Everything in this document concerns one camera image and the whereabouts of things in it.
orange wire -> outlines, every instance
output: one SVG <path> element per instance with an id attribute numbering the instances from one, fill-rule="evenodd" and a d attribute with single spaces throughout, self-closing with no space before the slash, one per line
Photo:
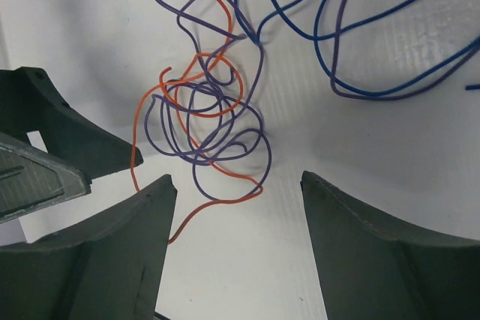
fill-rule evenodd
<path id="1" fill-rule="evenodd" d="M 226 17 L 228 19 L 228 32 L 231 33 L 232 30 L 233 30 L 233 21 L 232 21 L 232 15 L 229 11 L 229 9 L 227 8 L 227 6 L 224 4 L 224 2 L 222 0 L 216 0 L 217 3 L 219 3 L 219 5 L 223 8 L 223 10 L 225 11 L 226 13 Z M 225 40 L 225 43 L 228 43 L 228 41 L 230 41 L 230 39 L 227 37 L 226 40 Z M 214 62 L 208 67 L 208 71 L 211 71 L 220 61 L 222 61 L 223 63 L 225 63 L 227 66 L 229 66 L 231 69 L 233 69 L 233 72 L 238 80 L 238 86 L 239 86 L 239 96 L 237 98 L 237 100 L 235 101 L 235 103 L 230 106 L 228 109 L 225 109 L 223 111 L 220 111 L 216 114 L 201 114 L 201 113 L 194 113 L 192 115 L 195 115 L 195 116 L 198 116 L 198 117 L 201 117 L 201 118 L 216 118 L 216 117 L 219 117 L 219 116 L 222 116 L 224 114 L 227 114 L 228 112 L 231 112 L 234 108 L 236 108 L 242 101 L 242 98 L 243 98 L 243 91 L 244 91 L 244 86 L 243 86 L 243 81 L 242 81 L 242 77 L 240 76 L 240 73 L 236 70 L 235 67 L 233 67 L 233 65 L 227 60 L 224 58 L 224 53 L 226 52 L 227 48 L 225 49 L 222 49 L 221 52 L 219 52 L 217 55 L 213 55 L 214 57 Z M 165 95 L 165 97 L 167 97 L 169 99 L 169 101 L 171 101 L 172 103 L 174 103 L 175 105 L 177 106 L 180 106 L 180 107 L 183 107 L 181 104 L 178 103 L 178 87 L 175 89 L 175 99 L 173 99 L 169 92 L 167 91 L 167 86 L 168 85 L 181 85 L 181 84 L 185 84 L 187 82 L 191 82 L 191 81 L 194 81 L 196 79 L 200 79 L 202 78 L 203 76 L 205 76 L 205 72 L 202 72 L 202 73 L 198 73 L 197 75 L 195 76 L 192 76 L 190 78 L 187 78 L 186 76 L 190 73 L 191 69 L 193 68 L 195 62 L 200 58 L 200 57 L 209 57 L 211 56 L 212 54 L 211 53 L 207 53 L 207 52 L 201 52 L 201 53 L 197 53 L 194 57 L 193 57 L 193 60 L 192 62 L 188 65 L 187 69 L 185 70 L 185 72 L 183 73 L 183 75 L 181 76 L 181 78 L 179 80 L 176 80 L 176 81 L 173 81 L 173 82 L 168 82 L 167 84 L 163 81 L 164 80 L 164 76 L 167 72 L 169 72 L 170 70 L 172 70 L 171 67 L 168 67 L 167 69 L 163 70 L 161 73 L 160 73 L 160 76 L 159 76 L 159 85 L 156 85 L 154 86 L 153 88 L 151 88 L 150 90 L 148 90 L 144 95 L 143 97 L 141 98 L 140 102 L 139 102 L 139 105 L 138 107 L 136 108 L 136 112 L 135 112 L 135 119 L 133 120 L 133 140 L 132 140 L 132 154 L 131 154 L 131 159 L 130 159 L 130 173 L 131 173 L 131 176 L 132 176 L 132 180 L 133 180 L 133 185 L 135 186 L 135 189 L 136 191 L 140 191 L 140 187 L 138 185 L 138 181 L 137 181 L 137 177 L 135 176 L 135 171 L 134 171 L 134 167 L 135 167 L 135 153 L 136 153 L 136 146 L 137 146 L 137 125 L 138 125 L 138 119 L 139 119 L 139 116 L 140 116 L 140 111 L 141 111 L 141 108 L 143 106 L 143 104 L 145 103 L 145 100 L 146 98 L 154 91 L 156 91 L 157 89 L 161 89 L 161 91 L 163 92 L 163 94 Z M 180 122 L 180 125 L 181 125 L 181 128 L 183 129 L 183 131 L 185 132 L 186 135 L 188 135 L 188 132 L 187 132 L 187 128 L 182 120 L 182 117 L 180 115 L 180 111 L 179 110 L 176 110 L 177 112 L 177 118 Z M 193 145 L 198 148 L 199 145 L 197 143 L 197 141 L 192 137 L 192 136 L 189 136 L 190 137 L 190 140 L 191 142 L 193 143 Z M 251 181 L 252 183 L 254 183 L 256 186 L 259 184 L 255 179 L 253 179 L 251 176 L 247 176 L 247 175 L 240 175 L 240 174 L 236 174 L 234 172 L 229 172 L 225 169 L 222 169 L 221 167 L 219 167 L 218 165 L 216 165 L 213 161 L 210 161 L 209 162 L 210 165 L 218 170 L 219 172 L 221 172 L 222 174 L 224 175 L 227 175 L 227 176 L 230 176 L 232 178 L 239 178 L 239 179 L 244 179 L 244 180 L 248 180 L 248 181 Z M 188 214 L 188 216 L 185 218 L 185 220 L 181 223 L 181 225 L 179 226 L 179 228 L 177 229 L 177 231 L 175 232 L 175 234 L 169 239 L 168 241 L 168 244 L 171 244 L 173 243 L 178 237 L 179 235 L 182 233 L 183 229 L 185 228 L 185 226 L 192 220 L 192 218 L 198 214 L 201 210 L 205 209 L 205 208 L 208 208 L 212 205 L 216 205 L 216 204 L 227 204 L 227 205 L 232 205 L 232 204 L 238 204 L 240 202 L 245 202 L 249 199 L 252 199 L 258 195 L 260 195 L 261 193 L 263 192 L 263 187 L 260 187 L 258 189 L 257 192 L 253 193 L 253 194 L 250 194 L 248 196 L 243 196 L 241 197 L 240 199 L 235 199 L 235 200 L 216 200 L 216 201 L 210 201 L 210 202 L 206 202 L 202 205 L 200 205 L 199 207 L 195 208 L 190 214 Z"/>

white surface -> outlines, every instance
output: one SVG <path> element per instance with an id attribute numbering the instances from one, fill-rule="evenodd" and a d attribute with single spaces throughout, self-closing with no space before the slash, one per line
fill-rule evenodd
<path id="1" fill-rule="evenodd" d="M 167 1 L 180 7 L 187 0 Z M 326 31 L 338 1 L 330 2 Z M 350 0 L 344 23 L 400 1 Z M 319 2 L 309 0 L 293 17 L 305 31 Z M 269 0 L 242 0 L 242 7 L 254 24 L 272 9 Z M 73 108 L 127 140 L 141 94 L 160 70 L 172 65 L 178 73 L 194 53 L 175 17 L 152 0 L 0 0 L 0 11 L 11 67 L 43 67 Z M 224 25 L 216 7 L 204 17 Z M 371 89 L 403 82 L 470 42 L 479 18 L 478 0 L 422 0 L 346 35 L 339 76 Z M 326 318 L 302 207 L 304 169 L 412 223 L 480 239 L 480 94 L 463 90 L 480 80 L 477 58 L 424 96 L 364 103 L 331 93 L 311 43 L 279 19 L 267 30 L 271 43 L 256 98 L 274 168 L 263 196 L 210 208 L 169 248 L 157 308 L 172 320 Z M 201 35 L 206 49 L 218 44 L 211 33 Z M 245 42 L 230 56 L 246 72 L 257 61 L 249 49 Z M 152 154 L 147 144 L 140 147 Z M 167 172 L 178 188 L 176 229 L 204 199 L 190 167 L 178 160 L 152 155 L 137 171 L 142 184 Z M 219 196 L 242 191 L 214 172 L 202 178 Z M 98 179 L 94 195 L 23 218 L 26 236 L 31 241 L 80 221 L 133 191 L 128 172 Z"/>
<path id="2" fill-rule="evenodd" d="M 0 224 L 0 247 L 25 241 L 26 239 L 20 219 Z"/>

wire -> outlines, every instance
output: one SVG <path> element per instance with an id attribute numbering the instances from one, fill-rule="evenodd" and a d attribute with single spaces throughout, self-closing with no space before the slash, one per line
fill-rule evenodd
<path id="1" fill-rule="evenodd" d="M 418 95 L 418 94 L 421 94 L 423 92 L 426 92 L 427 90 L 430 90 L 432 89 L 433 87 L 439 85 L 441 82 L 443 82 L 447 77 L 449 77 L 450 75 L 452 75 L 456 70 L 458 70 L 463 64 L 465 64 L 469 59 L 471 59 L 479 50 L 480 48 L 478 48 L 478 46 L 475 48 L 473 47 L 472 49 L 469 49 L 469 53 L 461 60 L 459 61 L 452 69 L 450 69 L 447 73 L 445 73 L 443 76 L 441 76 L 436 82 L 432 83 L 431 85 L 428 85 L 422 89 L 418 89 L 416 91 L 413 91 L 411 93 L 408 93 L 408 94 L 402 94 L 402 95 L 398 95 L 398 96 L 395 96 L 395 97 L 383 97 L 383 98 L 379 98 L 379 97 L 359 97 L 357 95 L 353 95 L 353 94 L 348 94 L 348 93 L 343 93 L 343 92 L 340 92 L 336 89 L 336 78 L 335 78 L 335 73 L 336 73 L 336 70 L 337 70 L 337 65 L 338 65 L 338 53 L 340 51 L 340 37 L 341 37 L 341 34 L 340 34 L 340 31 L 341 31 L 341 21 L 342 21 L 342 17 L 344 15 L 344 11 L 345 11 L 345 7 L 347 5 L 347 1 L 348 0 L 342 0 L 341 3 L 340 3 L 340 10 L 338 11 L 338 15 L 337 15 L 337 23 L 336 23 L 336 26 L 335 26 L 335 39 L 334 39 L 334 55 L 333 55 L 333 60 L 332 60 L 332 66 L 331 66 L 331 76 L 330 76 L 330 84 L 331 84 L 331 89 L 333 90 L 333 92 L 337 95 L 340 95 L 340 96 L 343 96 L 343 97 L 348 97 L 350 99 L 360 99 L 360 100 L 382 100 L 382 101 L 386 101 L 386 100 L 401 100 L 401 99 L 406 99 L 408 97 L 412 97 L 412 96 L 415 96 L 415 95 Z M 480 38 L 478 38 L 477 40 L 475 40 L 474 43 L 476 43 L 477 45 L 479 44 L 479 40 Z"/>
<path id="2" fill-rule="evenodd" d="M 249 23 L 245 15 L 240 10 L 239 0 L 215 0 L 222 7 L 224 13 L 226 14 L 228 22 L 227 30 L 219 28 L 216 25 L 212 25 L 209 22 L 206 22 L 202 19 L 199 19 L 198 17 L 186 13 L 188 8 L 197 0 L 189 0 L 180 9 L 173 7 L 172 5 L 166 3 L 164 0 L 155 1 L 162 7 L 165 7 L 167 10 L 176 14 L 177 25 L 191 39 L 196 53 L 192 61 L 188 65 L 187 69 L 178 79 L 164 80 L 164 77 L 169 73 L 169 71 L 171 71 L 171 67 L 168 67 L 164 71 L 162 71 L 159 76 L 159 83 L 150 90 L 148 90 L 139 102 L 139 106 L 137 107 L 134 119 L 133 147 L 130 162 L 130 171 L 132 174 L 133 184 L 136 190 L 140 191 L 140 187 L 134 173 L 135 146 L 137 143 L 137 123 L 143 104 L 150 97 L 151 103 L 147 109 L 143 122 L 143 129 L 145 131 L 148 142 L 159 153 L 166 156 L 179 157 L 184 161 L 190 163 L 192 165 L 193 181 L 197 189 L 201 194 L 204 195 L 204 197 L 209 199 L 208 202 L 194 209 L 185 218 L 185 220 L 179 226 L 178 230 L 170 238 L 169 244 L 171 244 L 178 238 L 185 226 L 201 210 L 216 204 L 238 204 L 240 202 L 245 202 L 260 195 L 263 192 L 263 184 L 268 177 L 270 168 L 272 167 L 272 150 L 269 141 L 265 135 L 263 119 L 258 113 L 258 111 L 256 111 L 250 105 L 250 102 L 257 87 L 257 83 L 262 72 L 263 62 L 265 58 L 265 51 L 263 49 L 261 41 L 262 31 L 266 23 L 273 19 L 275 16 L 280 16 L 281 19 L 298 35 L 302 36 L 305 39 L 313 41 L 315 53 L 319 60 L 319 64 L 330 78 L 330 86 L 332 91 L 341 97 L 348 97 L 358 100 L 400 100 L 429 91 L 432 88 L 438 86 L 441 82 L 445 81 L 449 76 L 451 76 L 455 71 L 457 71 L 463 64 L 470 60 L 480 50 L 480 37 L 477 37 L 473 42 L 468 44 L 462 50 L 458 51 L 454 55 L 451 55 L 446 60 L 441 61 L 438 65 L 432 67 L 431 69 L 425 71 L 424 73 L 418 75 L 417 77 L 411 79 L 408 82 L 383 91 L 366 91 L 349 85 L 336 77 L 338 69 L 338 56 L 340 53 L 341 35 L 343 35 L 347 31 L 359 28 L 363 25 L 367 25 L 369 23 L 390 16 L 411 5 L 417 0 L 403 1 L 400 4 L 383 11 L 382 13 L 368 17 L 367 19 L 363 19 L 359 22 L 354 22 L 353 24 L 350 24 L 343 28 L 342 20 L 348 0 L 341 0 L 340 7 L 337 13 L 335 31 L 331 34 L 325 35 L 319 34 L 319 23 L 328 0 L 322 0 L 320 2 L 319 9 L 314 20 L 313 34 L 308 34 L 302 31 L 285 14 L 288 10 L 302 3 L 304 0 L 293 0 L 290 3 L 284 5 L 283 7 L 279 5 L 277 0 L 270 0 L 274 5 L 274 11 L 260 22 L 256 30 L 253 28 L 253 26 Z M 238 24 L 243 29 L 244 34 L 233 34 L 233 18 L 232 14 L 230 13 L 230 9 L 226 6 L 225 2 L 228 3 L 230 7 L 232 7 L 235 18 Z M 200 45 L 197 39 L 194 37 L 191 31 L 189 31 L 185 26 L 183 26 L 182 19 L 188 19 L 201 26 L 209 28 L 212 31 L 222 34 L 226 37 L 223 45 L 216 49 L 214 52 L 203 52 L 200 49 Z M 234 67 L 233 63 L 231 63 L 225 56 L 225 53 L 230 47 L 235 46 L 236 43 L 246 38 L 249 38 L 259 50 L 259 66 L 249 91 L 246 91 L 242 75 Z M 329 67 L 326 65 L 326 62 L 320 50 L 320 41 L 329 39 L 334 40 L 334 54 L 331 62 L 331 69 L 329 69 Z M 434 82 L 425 85 L 422 88 L 417 88 L 414 91 L 407 91 L 408 88 L 421 82 L 427 76 L 437 72 L 446 65 L 451 64 L 455 61 L 456 64 L 454 64 L 448 71 L 446 71 L 440 78 L 438 78 Z M 191 75 L 191 71 L 196 64 L 200 66 L 201 71 L 199 73 Z M 223 64 L 229 68 L 228 80 L 217 79 L 212 74 L 212 70 L 220 64 Z M 238 86 L 238 91 L 236 91 L 237 95 L 235 97 L 232 97 L 228 94 L 231 92 L 231 85 L 234 84 Z M 348 92 L 341 91 L 338 89 L 338 87 L 344 88 Z M 480 89 L 480 85 L 468 85 L 466 87 L 466 90 L 474 89 Z M 187 103 L 181 101 L 181 93 L 189 94 Z M 212 99 L 212 103 L 209 106 L 198 108 L 197 106 L 195 106 L 198 94 L 210 97 Z M 160 127 L 169 150 L 165 150 L 161 146 L 157 145 L 151 136 L 149 129 L 149 119 L 154 113 L 155 109 L 159 111 L 158 114 L 160 116 Z M 255 127 L 246 127 L 238 130 L 236 128 L 237 120 L 246 112 L 254 116 L 257 124 Z M 199 139 L 198 136 L 194 135 L 195 131 L 191 123 L 191 120 L 193 118 L 216 118 L 217 126 L 215 129 L 210 130 L 209 133 L 203 137 L 203 139 Z M 251 136 L 253 136 L 253 140 L 250 140 L 249 142 L 245 142 L 244 140 L 242 141 L 242 139 Z M 187 150 L 182 149 L 182 147 L 180 146 L 181 141 L 187 143 Z M 259 181 L 254 179 L 252 176 L 242 175 L 226 170 L 221 165 L 227 161 L 242 159 L 243 157 L 252 154 L 255 150 L 257 150 L 261 142 L 265 145 L 267 164 L 265 166 L 263 176 Z M 225 155 L 227 151 L 231 151 L 232 149 L 237 149 L 239 153 L 237 152 L 236 155 Z M 252 189 L 238 199 L 227 200 L 214 197 L 203 189 L 197 177 L 198 168 L 207 166 L 213 167 L 225 176 L 251 182 L 253 185 Z"/>
<path id="3" fill-rule="evenodd" d="M 210 26 L 211 24 L 206 23 L 203 24 L 199 22 L 200 19 L 194 16 L 187 16 L 185 11 L 196 1 L 190 0 L 187 2 L 184 7 L 181 9 L 175 9 L 172 6 L 168 5 L 162 0 L 155 0 L 157 3 L 162 5 L 163 7 L 167 8 L 168 10 L 172 11 L 177 15 L 177 24 L 178 26 L 185 31 L 185 33 L 189 36 L 189 38 L 193 42 L 193 46 L 196 50 L 196 54 L 193 57 L 192 61 L 188 65 L 187 69 L 184 71 L 182 76 L 179 79 L 170 79 L 165 81 L 164 77 L 168 74 L 171 70 L 171 67 L 168 67 L 164 71 L 161 72 L 159 76 L 159 84 L 151 88 L 149 91 L 145 93 L 142 99 L 139 102 L 139 106 L 137 107 L 135 119 L 134 119 L 134 126 L 133 126 L 133 147 L 136 146 L 137 143 L 137 123 L 140 116 L 141 108 L 145 103 L 148 97 L 151 97 L 151 104 L 145 114 L 144 120 L 144 131 L 147 137 L 148 142 L 151 146 L 161 154 L 173 157 L 180 157 L 181 159 L 189 162 L 192 164 L 192 174 L 193 180 L 195 185 L 197 186 L 198 190 L 203 194 L 207 199 L 210 201 L 199 206 L 198 208 L 194 209 L 181 223 L 178 230 L 174 233 L 174 235 L 170 238 L 169 244 L 173 243 L 178 236 L 182 233 L 185 226 L 191 221 L 191 219 L 198 214 L 202 209 L 208 208 L 212 205 L 216 204 L 238 204 L 240 202 L 245 202 L 249 199 L 252 199 L 263 192 L 263 183 L 265 182 L 270 168 L 272 166 L 272 150 L 269 144 L 268 139 L 264 134 L 264 126 L 263 120 L 260 114 L 249 105 L 255 88 L 257 86 L 258 80 L 260 78 L 261 70 L 263 68 L 263 60 L 264 60 L 264 51 L 263 47 L 257 44 L 259 48 L 259 67 L 256 72 L 255 79 L 250 87 L 250 91 L 246 94 L 246 98 L 244 98 L 245 87 L 243 84 L 241 74 L 236 70 L 233 64 L 224 56 L 224 53 L 237 41 L 245 39 L 248 34 L 253 34 L 254 30 L 251 27 L 250 23 L 246 20 L 242 12 L 238 9 L 235 2 L 233 0 L 225 0 L 227 1 L 233 8 L 236 14 L 236 18 L 239 21 L 242 21 L 243 26 L 247 29 L 247 34 L 240 34 L 234 35 L 233 31 L 233 18 L 227 6 L 224 4 L 224 0 L 215 0 L 222 8 L 226 14 L 227 21 L 228 21 L 228 29 L 224 31 L 221 28 Z M 220 34 L 226 36 L 225 43 L 223 46 L 215 50 L 214 52 L 202 52 L 200 46 L 193 36 L 193 34 L 188 31 L 181 23 L 181 19 L 189 19 L 193 22 L 200 23 L 207 28 L 210 28 L 213 31 L 216 31 Z M 192 71 L 195 64 L 199 64 L 202 68 L 202 71 L 197 73 L 196 75 L 191 76 L 190 72 Z M 222 82 L 219 79 L 216 79 L 211 70 L 216 67 L 218 64 L 225 64 L 230 69 L 230 79 L 226 82 Z M 234 82 L 238 83 L 238 91 L 237 97 L 230 97 L 227 93 L 222 90 L 222 88 L 226 88 L 229 85 L 232 85 Z M 188 105 L 184 105 L 179 101 L 179 92 L 181 90 L 187 90 L 190 92 L 190 100 Z M 208 106 L 203 109 L 198 109 L 194 107 L 195 99 L 197 94 L 204 94 L 212 97 L 214 99 L 214 103 L 211 106 Z M 163 131 L 164 138 L 166 143 L 169 146 L 169 151 L 165 151 L 162 147 L 158 146 L 153 138 L 151 137 L 150 130 L 149 130 L 149 119 L 152 115 L 153 110 L 156 108 L 157 104 L 160 103 L 160 125 Z M 190 150 L 183 151 L 179 146 L 179 141 L 177 136 L 179 132 L 176 131 L 175 125 L 173 122 L 172 111 L 176 113 L 177 122 L 180 124 L 181 130 L 185 135 L 187 140 L 188 146 Z M 234 126 L 236 124 L 236 120 L 242 116 L 246 111 L 252 114 L 256 120 L 258 121 L 258 127 L 247 127 L 243 130 L 237 131 L 233 134 Z M 191 126 L 191 119 L 192 117 L 197 118 L 218 118 L 217 128 L 210 132 L 202 141 L 196 139 L 193 134 L 193 129 Z M 250 144 L 246 144 L 242 141 L 242 138 L 245 138 L 246 135 L 253 134 L 256 136 L 253 142 Z M 228 171 L 221 167 L 219 163 L 226 162 L 229 160 L 237 160 L 243 157 L 252 154 L 260 144 L 263 142 L 265 144 L 265 149 L 267 153 L 267 164 L 265 167 L 265 171 L 263 173 L 262 178 L 259 181 L 256 181 L 253 177 L 248 175 L 242 175 L 235 172 Z M 241 149 L 242 152 L 240 154 L 234 156 L 224 156 L 223 153 L 231 148 L 238 148 Z M 132 161 L 131 164 L 134 164 L 134 151 L 132 151 Z M 229 176 L 231 178 L 237 178 L 249 181 L 253 184 L 252 190 L 246 193 L 244 196 L 238 199 L 217 199 L 212 195 L 208 194 L 202 188 L 198 178 L 197 178 L 197 167 L 198 166 L 211 166 L 217 171 L 221 172 L 222 174 Z M 130 171 L 132 174 L 132 179 L 135 188 L 137 191 L 140 190 L 138 182 L 136 180 L 134 174 L 134 168 L 131 166 Z"/>
<path id="4" fill-rule="evenodd" d="M 280 5 L 278 4 L 277 0 L 271 0 L 272 4 L 274 5 L 274 8 L 277 12 L 278 15 L 280 15 L 280 17 L 282 17 L 282 19 L 285 21 L 285 23 L 290 27 L 292 28 L 295 32 L 297 32 L 299 35 L 301 35 L 302 37 L 308 39 L 308 40 L 312 40 L 314 42 L 314 48 L 315 48 L 315 52 L 316 52 L 316 55 L 317 55 L 317 58 L 319 60 L 319 63 L 320 63 L 320 66 L 322 67 L 322 69 L 325 71 L 325 73 L 331 78 L 331 80 L 333 80 L 334 82 L 334 85 L 332 86 L 332 90 L 335 91 L 336 94 L 340 95 L 340 96 L 345 96 L 345 97 L 350 97 L 350 98 L 354 98 L 354 99 L 359 99 L 359 100 L 382 100 L 382 101 L 392 101 L 392 100 L 400 100 L 400 99 L 405 99 L 406 97 L 412 97 L 412 96 L 416 96 L 418 94 L 421 94 L 422 92 L 425 92 L 427 90 L 430 90 L 432 88 L 431 85 L 427 85 L 426 87 L 424 88 L 421 88 L 419 90 L 416 90 L 416 91 L 412 91 L 410 93 L 407 93 L 407 94 L 402 94 L 402 95 L 394 95 L 394 96 L 390 96 L 390 97 L 387 97 L 388 95 L 392 95 L 394 93 L 398 93 L 398 92 L 401 92 L 413 85 L 415 85 L 417 82 L 420 82 L 422 81 L 424 78 L 426 78 L 427 76 L 431 75 L 432 73 L 435 73 L 436 71 L 438 71 L 439 69 L 441 69 L 442 67 L 445 67 L 446 65 L 452 63 L 453 61 L 456 61 L 458 60 L 459 58 L 461 58 L 462 56 L 466 56 L 467 59 L 470 59 L 472 57 L 471 56 L 468 56 L 467 54 L 469 54 L 470 52 L 472 52 L 476 47 L 478 47 L 480 45 L 480 37 L 476 38 L 471 44 L 467 45 L 465 48 L 463 48 L 462 50 L 460 50 L 459 52 L 455 53 L 454 55 L 450 56 L 449 58 L 447 58 L 445 61 L 442 61 L 440 62 L 438 65 L 436 65 L 435 67 L 432 67 L 430 70 L 427 70 L 425 71 L 423 74 L 420 74 L 419 76 L 417 76 L 416 78 L 408 81 L 408 82 L 405 82 L 404 84 L 401 84 L 399 86 L 396 86 L 394 88 L 390 88 L 390 89 L 387 89 L 385 91 L 366 91 L 366 90 L 363 90 L 363 89 L 360 89 L 360 88 L 356 88 L 352 85 L 349 85 L 341 80 L 339 80 L 335 74 L 329 70 L 329 68 L 327 67 L 326 63 L 325 63 L 325 60 L 323 59 L 323 55 L 321 53 L 321 50 L 320 50 L 320 45 L 319 45 L 319 41 L 321 40 L 327 40 L 327 39 L 330 39 L 332 37 L 339 37 L 341 34 L 343 34 L 344 32 L 346 31 L 349 31 L 349 30 L 352 30 L 354 28 L 358 28 L 359 26 L 363 26 L 363 25 L 366 25 L 370 22 L 373 22 L 373 21 L 377 21 L 379 19 L 382 19 L 386 16 L 389 16 L 389 15 L 392 15 L 393 13 L 396 13 L 398 12 L 399 10 L 402 10 L 404 9 L 405 7 L 409 6 L 410 4 L 412 4 L 414 1 L 417 1 L 417 0 L 406 0 L 402 3 L 400 3 L 399 5 L 396 5 L 380 14 L 377 14 L 375 16 L 372 16 L 370 18 L 367 18 L 365 20 L 362 20 L 361 22 L 356 22 L 356 23 L 353 23 L 352 25 L 348 25 L 347 27 L 345 28 L 340 28 L 340 29 L 337 29 L 337 31 L 335 33 L 332 33 L 332 34 L 327 34 L 327 35 L 323 35 L 323 36 L 319 36 L 319 26 L 320 26 L 320 17 L 323 13 L 323 10 L 325 8 L 325 5 L 327 3 L 328 0 L 322 0 L 321 3 L 320 3 L 320 6 L 319 6 L 319 10 L 317 12 L 317 15 L 316 15 L 316 19 L 315 19 L 315 22 L 314 22 L 314 30 L 313 30 L 313 35 L 309 35 L 309 34 L 306 34 L 304 33 L 301 29 L 299 29 L 289 18 L 288 16 L 286 16 L 284 14 L 284 11 L 282 10 L 282 8 L 280 7 Z M 343 10 L 341 9 L 342 7 L 340 6 L 340 9 L 339 9 L 339 13 L 343 13 Z M 438 84 L 440 84 L 443 80 L 445 80 L 445 77 L 443 76 L 441 78 L 441 81 L 440 82 L 434 82 L 433 84 L 435 86 L 437 86 Z M 352 93 L 354 94 L 357 94 L 357 96 L 353 95 L 353 96 L 349 96 L 348 93 L 343 93 L 343 92 L 339 92 L 339 91 L 336 91 L 335 87 L 336 85 L 339 85 L 343 88 L 345 88 L 346 90 L 348 91 L 351 91 Z"/>

black 3d-printed part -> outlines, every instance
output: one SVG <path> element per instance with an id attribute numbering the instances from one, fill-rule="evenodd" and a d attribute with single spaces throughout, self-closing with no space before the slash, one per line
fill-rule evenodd
<path id="1" fill-rule="evenodd" d="M 175 203 L 166 175 L 33 244 L 0 247 L 0 319 L 152 320 Z"/>
<path id="2" fill-rule="evenodd" d="M 328 320 L 480 319 L 480 242 L 407 223 L 301 179 Z"/>
<path id="3" fill-rule="evenodd" d="M 0 223 L 86 195 L 90 183 L 63 160 L 0 133 Z"/>
<path id="4" fill-rule="evenodd" d="M 48 153 L 30 146 L 33 131 Z M 127 169 L 130 156 L 130 144 L 70 108 L 42 69 L 0 70 L 0 223 L 90 193 L 92 179 Z"/>
<path id="5" fill-rule="evenodd" d="M 131 145 L 70 108 L 43 69 L 0 70 L 0 132 L 26 142 L 36 130 L 50 155 L 91 179 L 130 165 Z M 137 149 L 135 165 L 142 162 Z"/>

white corrugated plastic sheet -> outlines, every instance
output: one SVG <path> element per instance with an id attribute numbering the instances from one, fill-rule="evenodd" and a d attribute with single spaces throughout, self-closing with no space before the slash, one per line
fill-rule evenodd
<path id="1" fill-rule="evenodd" d="M 181 7 L 187 0 L 167 1 Z M 329 2 L 322 31 L 334 29 L 339 1 Z M 401 1 L 349 0 L 343 23 Z M 292 12 L 306 32 L 313 29 L 319 2 L 306 0 Z M 200 1 L 192 13 L 224 26 L 224 14 L 212 5 Z M 254 25 L 273 10 L 269 0 L 241 0 L 241 6 Z M 194 53 L 175 16 L 153 0 L 0 0 L 0 17 L 12 68 L 44 68 L 73 108 L 126 140 L 143 92 L 165 67 L 181 73 Z M 345 34 L 338 76 L 371 90 L 400 84 L 477 37 L 479 20 L 479 0 L 418 1 Z M 197 31 L 203 49 L 221 41 Z M 168 249 L 157 309 L 172 320 L 326 319 L 302 207 L 304 169 L 411 223 L 480 239 L 480 92 L 464 91 L 480 82 L 480 58 L 425 95 L 361 102 L 332 94 L 313 44 L 280 18 L 266 31 L 267 61 L 255 105 L 265 118 L 274 166 L 261 197 L 202 212 Z M 331 61 L 332 43 L 322 47 Z M 248 42 L 229 58 L 247 74 L 258 61 Z M 141 140 L 146 156 L 139 181 L 145 185 L 172 174 L 176 229 L 205 200 L 188 164 L 156 155 Z M 247 190 L 213 171 L 200 177 L 219 197 Z M 128 171 L 97 179 L 92 195 L 22 218 L 25 236 L 34 241 L 133 191 Z"/>

